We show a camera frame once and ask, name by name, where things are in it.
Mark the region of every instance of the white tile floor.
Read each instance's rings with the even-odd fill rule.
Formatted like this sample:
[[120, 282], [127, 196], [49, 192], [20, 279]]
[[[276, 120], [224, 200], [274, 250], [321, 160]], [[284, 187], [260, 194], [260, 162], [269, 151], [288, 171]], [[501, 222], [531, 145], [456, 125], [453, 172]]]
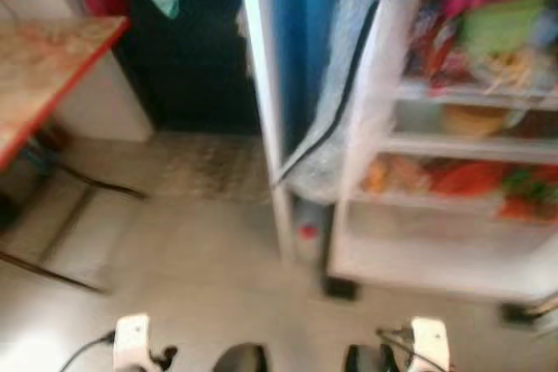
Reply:
[[[100, 193], [51, 264], [112, 292], [0, 265], [1, 371], [55, 372], [77, 346], [138, 312], [152, 317], [154, 348], [179, 347], [177, 372], [209, 371], [239, 342], [266, 344], [274, 372], [337, 372], [349, 344], [376, 345], [375, 328], [415, 315], [446, 321], [459, 371], [557, 370], [558, 339], [502, 327], [491, 304], [374, 287], [354, 303], [326, 299], [311, 271], [278, 260], [269, 206], [157, 193], [163, 146], [101, 150], [70, 160], [154, 196], [139, 203]], [[110, 350], [96, 348], [73, 370], [110, 365]]]

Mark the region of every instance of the white wall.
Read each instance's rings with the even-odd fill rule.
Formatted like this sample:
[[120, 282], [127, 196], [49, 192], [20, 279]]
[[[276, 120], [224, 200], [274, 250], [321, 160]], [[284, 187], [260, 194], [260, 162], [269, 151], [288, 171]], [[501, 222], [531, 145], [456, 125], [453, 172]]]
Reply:
[[[84, 15], [80, 0], [4, 0], [21, 18]], [[9, 15], [5, 10], [1, 18]], [[58, 106], [57, 117], [75, 135], [145, 141], [153, 127], [117, 61], [107, 54]]]

